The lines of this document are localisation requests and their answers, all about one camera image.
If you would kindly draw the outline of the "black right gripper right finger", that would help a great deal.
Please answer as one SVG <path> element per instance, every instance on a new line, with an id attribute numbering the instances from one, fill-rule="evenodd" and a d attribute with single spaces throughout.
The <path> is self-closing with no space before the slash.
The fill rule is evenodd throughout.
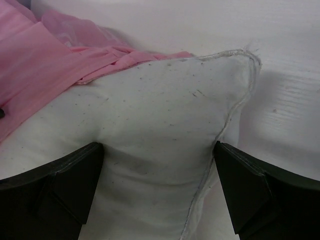
<path id="1" fill-rule="evenodd" d="M 241 240 L 318 240 L 320 183 L 217 142 L 213 157 Z"/>

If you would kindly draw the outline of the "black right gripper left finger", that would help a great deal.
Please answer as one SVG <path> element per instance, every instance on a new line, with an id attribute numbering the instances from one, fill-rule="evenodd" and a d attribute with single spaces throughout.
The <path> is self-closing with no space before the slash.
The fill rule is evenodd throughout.
<path id="1" fill-rule="evenodd" d="M 2 240 L 77 240 L 87 223 L 104 162 L 92 142 L 0 181 Z"/>

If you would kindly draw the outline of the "white pillow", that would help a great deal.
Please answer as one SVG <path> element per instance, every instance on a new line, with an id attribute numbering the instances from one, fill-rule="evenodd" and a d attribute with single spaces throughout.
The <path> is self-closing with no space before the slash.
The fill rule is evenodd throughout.
<path id="1" fill-rule="evenodd" d="M 188 240 L 214 180 L 213 148 L 236 143 L 261 61 L 231 50 L 147 62 L 75 85 L 0 145 L 0 181 L 100 143 L 104 159 L 77 240 Z"/>

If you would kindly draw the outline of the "pink floral pillowcase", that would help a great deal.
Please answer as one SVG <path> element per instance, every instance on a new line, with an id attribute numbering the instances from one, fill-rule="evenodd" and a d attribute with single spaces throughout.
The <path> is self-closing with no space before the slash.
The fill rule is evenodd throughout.
<path id="1" fill-rule="evenodd" d="M 189 58 L 132 48 L 91 20 L 50 10 L 36 18 L 16 0 L 0 3 L 0 138 L 73 85 L 149 61 Z"/>

